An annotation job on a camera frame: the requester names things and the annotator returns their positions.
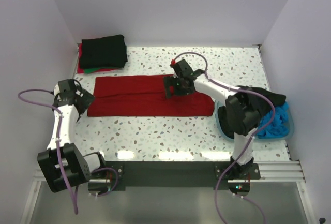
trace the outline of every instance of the folded green cloth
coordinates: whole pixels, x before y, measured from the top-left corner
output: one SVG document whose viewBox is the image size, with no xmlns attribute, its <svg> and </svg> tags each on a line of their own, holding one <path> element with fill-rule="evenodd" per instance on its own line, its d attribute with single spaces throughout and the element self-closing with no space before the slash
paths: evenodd
<svg viewBox="0 0 331 224">
<path fill-rule="evenodd" d="M 84 70 L 84 74 L 89 74 L 89 73 L 93 73 L 93 72 L 96 72 L 100 69 L 117 69 L 116 67 L 107 67 L 107 68 L 104 68 L 104 67 L 100 67 L 100 68 L 89 68 L 89 69 L 83 69 Z"/>
</svg>

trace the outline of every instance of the red cloth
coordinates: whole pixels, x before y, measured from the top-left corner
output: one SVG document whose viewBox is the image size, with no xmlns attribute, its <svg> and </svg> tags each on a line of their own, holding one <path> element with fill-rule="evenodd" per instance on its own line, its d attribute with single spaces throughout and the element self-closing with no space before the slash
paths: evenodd
<svg viewBox="0 0 331 224">
<path fill-rule="evenodd" d="M 78 44 L 78 66 L 77 66 L 77 73 L 78 74 L 83 74 L 84 70 L 82 68 L 80 68 L 79 66 L 79 60 L 81 59 L 82 56 L 82 44 Z M 111 70 L 116 70 L 116 69 L 107 69 L 107 68 L 102 68 L 102 69 L 98 69 L 95 72 L 102 72 L 102 71 L 111 71 Z"/>
<path fill-rule="evenodd" d="M 96 78 L 95 101 L 87 116 L 211 116 L 213 100 L 202 93 L 166 99 L 163 78 L 125 76 Z"/>
</svg>

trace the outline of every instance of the blue cloth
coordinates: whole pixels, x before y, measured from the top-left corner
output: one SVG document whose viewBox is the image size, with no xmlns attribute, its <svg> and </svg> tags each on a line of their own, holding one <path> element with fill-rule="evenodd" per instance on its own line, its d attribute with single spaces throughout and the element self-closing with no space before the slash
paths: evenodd
<svg viewBox="0 0 331 224">
<path fill-rule="evenodd" d="M 289 133 L 289 129 L 284 125 L 285 122 L 289 120 L 286 110 L 289 108 L 287 102 L 283 106 L 276 107 L 276 115 L 273 120 L 266 128 L 257 133 L 259 138 L 282 138 Z M 267 113 L 260 121 L 259 127 L 266 124 L 271 117 L 273 112 Z"/>
</svg>

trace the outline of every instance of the cable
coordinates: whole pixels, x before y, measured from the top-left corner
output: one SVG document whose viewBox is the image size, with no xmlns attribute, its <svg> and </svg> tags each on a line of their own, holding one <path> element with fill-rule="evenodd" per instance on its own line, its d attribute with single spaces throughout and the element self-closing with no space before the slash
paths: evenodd
<svg viewBox="0 0 331 224">
<path fill-rule="evenodd" d="M 61 171 L 63 180 L 64 180 L 64 182 L 65 182 L 65 184 L 66 184 L 66 186 L 67 186 L 67 188 L 69 190 L 69 194 L 70 194 L 71 201 L 72 201 L 72 204 L 73 204 L 74 213 L 77 215 L 78 214 L 78 206 L 77 206 L 78 185 L 76 186 L 75 191 L 73 192 L 73 190 L 71 188 L 71 185 L 70 185 L 70 182 L 68 180 L 68 177 L 66 175 L 66 172 L 65 172 L 65 169 L 64 169 L 64 166 L 63 166 L 63 163 L 62 163 L 62 157 L 61 157 L 61 150 L 60 150 L 60 130 L 61 130 L 61 124 L 62 124 L 62 118 L 63 118 L 62 113 L 61 113 L 60 109 L 58 109 L 57 107 L 55 107 L 53 105 L 45 104 L 45 103 L 40 103 L 40 102 L 36 102 L 36 101 L 31 101 L 31 100 L 27 100 L 27 99 L 23 98 L 21 95 L 24 94 L 24 93 L 26 93 L 26 92 L 47 92 L 47 93 L 50 93 L 52 95 L 53 95 L 53 93 L 52 93 L 52 91 L 47 91 L 45 89 L 27 89 L 25 91 L 19 92 L 18 93 L 18 98 L 20 100 L 24 101 L 24 102 L 31 103 L 31 104 L 38 105 L 38 106 L 48 107 L 48 108 L 51 108 L 51 109 L 55 110 L 56 112 L 58 112 L 59 117 L 58 117 L 57 129 L 56 129 L 56 153 L 57 153 L 57 161 L 58 161 L 58 164 L 59 164 L 59 167 L 60 167 L 60 171 Z M 118 174 L 112 168 L 101 168 L 101 169 L 94 170 L 92 173 L 95 173 L 95 172 L 98 172 L 98 171 L 103 171 L 103 170 L 109 170 L 109 171 L 115 172 L 116 182 L 115 182 L 113 188 L 111 188 L 106 193 L 100 194 L 98 196 L 105 196 L 105 195 L 109 194 L 111 191 L 114 190 L 114 188 L 116 187 L 116 185 L 118 183 Z"/>
<path fill-rule="evenodd" d="M 108 190 L 106 193 L 102 193 L 102 194 L 98 194 L 98 195 L 92 194 L 92 196 L 103 197 L 103 196 L 108 195 L 110 192 L 112 192 L 114 190 L 114 188 L 117 186 L 117 184 L 118 184 L 118 174 L 117 174 L 116 170 L 114 170 L 113 168 L 110 168 L 110 167 L 96 169 L 92 172 L 92 174 L 95 173 L 95 172 L 99 172 L 99 171 L 110 171 L 110 172 L 114 172 L 115 175 L 116 175 L 116 180 L 115 180 L 114 186 L 110 190 Z"/>
<path fill-rule="evenodd" d="M 217 213 L 218 213 L 218 215 L 219 215 L 219 217 L 221 218 L 221 220 L 225 223 L 225 224 L 228 224 L 228 222 L 225 220 L 225 218 L 224 218 L 224 216 L 222 215 L 222 213 L 221 213 L 221 211 L 220 211 L 220 209 L 219 209 L 219 207 L 218 207 L 218 202 L 217 202 L 217 192 L 218 192 L 218 188 L 219 188 L 219 185 L 220 185 L 220 183 L 221 183 L 221 180 L 222 180 L 222 178 L 226 175 L 226 173 L 238 162 L 238 160 L 242 157 L 242 155 L 245 153 L 245 151 L 247 150 L 247 148 L 248 148 L 248 146 L 249 146 L 249 144 L 251 143 L 251 141 L 253 140 L 253 137 L 258 133 L 258 132 L 260 132 L 262 129 L 264 129 L 266 126 L 268 126 L 273 120 L 274 120 L 274 118 L 275 118 L 275 115 L 276 115 L 276 110 L 275 110 L 275 107 L 274 107 L 274 105 L 273 105 L 273 103 L 268 99 L 268 98 L 266 98 L 265 96 L 263 96 L 263 95 L 261 95 L 261 94 L 259 94 L 259 93 L 256 93 L 256 92 L 253 92 L 253 91 L 247 91 L 247 90 L 244 90 L 244 89 L 233 89 L 233 88 L 228 88 L 227 86 L 225 86 L 225 85 L 223 85 L 223 84 L 221 84 L 221 83 L 218 83 L 218 82 L 216 82 L 216 81 L 214 81 L 212 78 L 210 78 L 209 77 L 209 75 L 208 75 L 208 73 L 207 73 L 207 70 L 208 70 L 208 61 L 207 61 L 207 59 L 203 56 L 203 55 L 201 55 L 200 53 L 197 53 L 197 52 L 183 52 L 183 53 L 181 53 L 181 54 L 179 54 L 178 56 L 176 56 L 174 59 L 173 59 L 173 61 L 176 61 L 176 59 L 178 59 L 179 57 L 181 57 L 182 55 L 185 55 L 185 54 L 192 54 L 192 55 L 196 55 L 196 56 L 199 56 L 199 57 L 201 57 L 204 61 L 205 61 L 205 63 L 206 63 L 206 67 L 205 67 L 205 76 L 206 76 L 206 78 L 210 81 L 210 82 L 212 82 L 212 83 L 214 83 L 214 84 L 216 84 L 217 86 L 220 86 L 220 87 L 222 87 L 222 88 L 224 88 L 224 89 L 228 89 L 228 90 L 231 90 L 231 91 L 233 91 L 233 92 L 241 92 L 241 93 L 246 93 L 246 94 L 252 94 L 252 95 L 256 95 L 256 96 L 258 96 L 258 97 L 260 97 L 260 98 L 262 98 L 262 99 L 264 99 L 269 105 L 270 105 L 270 107 L 271 107 L 271 109 L 272 109 L 272 111 L 273 111 L 273 115 L 272 115 L 272 117 L 271 117 L 271 119 L 266 123 L 266 124 L 264 124 L 262 127 L 260 127 L 258 130 L 256 130 L 251 136 L 250 136 L 250 138 L 248 139 L 248 142 L 246 143 L 246 145 L 245 145 L 245 147 L 244 147 L 244 149 L 242 150 L 242 152 L 239 154 L 239 156 L 223 171 L 223 173 L 221 174 L 221 176 L 219 177 L 219 179 L 218 179 L 218 181 L 217 181 L 217 184 L 216 184 L 216 187 L 215 187 L 215 195 L 214 195 L 214 202 L 215 202 L 215 207 L 216 207 L 216 211 L 217 211 Z M 254 201 L 252 201 L 252 200 L 250 200 L 250 199 L 248 199 L 248 198 L 246 198 L 246 197 L 244 197 L 243 199 L 245 199 L 246 201 L 248 201 L 248 202 L 250 202 L 250 203 L 252 203 L 252 204 L 254 204 L 258 209 L 259 209 L 259 211 L 261 212 L 261 214 L 262 214 L 262 216 L 263 216 L 263 223 L 264 224 L 266 224 L 267 222 L 266 222 L 266 216 L 265 216 L 265 214 L 264 214 L 264 212 L 263 212 L 263 210 L 254 202 Z"/>
</svg>

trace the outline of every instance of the black mounting plate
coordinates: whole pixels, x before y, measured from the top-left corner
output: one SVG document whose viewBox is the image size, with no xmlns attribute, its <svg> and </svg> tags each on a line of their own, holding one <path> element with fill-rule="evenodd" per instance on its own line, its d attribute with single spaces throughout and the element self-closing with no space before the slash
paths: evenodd
<svg viewBox="0 0 331 224">
<path fill-rule="evenodd" d="M 229 161 L 106 161 L 106 167 L 114 168 L 120 172 L 118 186 L 114 190 L 125 190 L 126 187 L 214 188 L 219 176 L 229 165 Z M 258 164 L 252 164 L 247 174 L 250 174 L 251 180 L 260 179 Z M 101 178 L 105 177 L 102 174 L 95 174 L 92 175 L 91 179 Z M 246 178 L 246 174 L 238 178 L 229 178 L 229 174 L 227 174 L 219 189 L 229 189 L 229 179 L 245 180 Z M 97 185 L 102 186 L 102 183 L 89 182 L 88 187 L 96 189 Z"/>
</svg>

